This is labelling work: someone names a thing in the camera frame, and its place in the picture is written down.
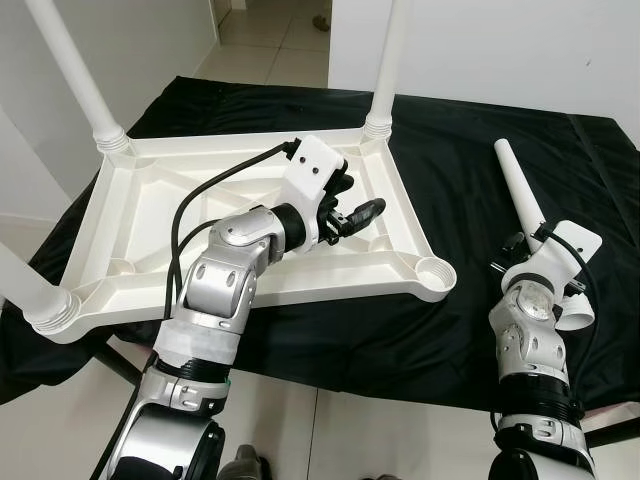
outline black cloth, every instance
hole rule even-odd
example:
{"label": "black cloth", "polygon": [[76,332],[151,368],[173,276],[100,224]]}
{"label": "black cloth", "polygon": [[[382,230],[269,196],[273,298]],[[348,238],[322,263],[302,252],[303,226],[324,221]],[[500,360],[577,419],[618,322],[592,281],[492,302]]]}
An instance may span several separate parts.
{"label": "black cloth", "polygon": [[[176,78],[131,128],[134,138],[358,127],[371,94]],[[586,370],[587,408],[640,400],[638,152],[611,119],[397,96],[390,148],[436,255],[458,283],[436,304],[410,295],[253,310],[236,367],[351,393],[489,409],[497,385],[487,314],[500,298],[489,270],[520,225],[493,142],[511,142],[547,220],[600,234],[589,263],[600,335]],[[85,192],[34,258],[59,279]],[[37,261],[55,257],[54,264]],[[0,323],[2,399],[79,369],[104,331],[150,344],[157,322],[101,329],[68,346],[40,339],[9,310]],[[569,371],[589,330],[563,334]]]}

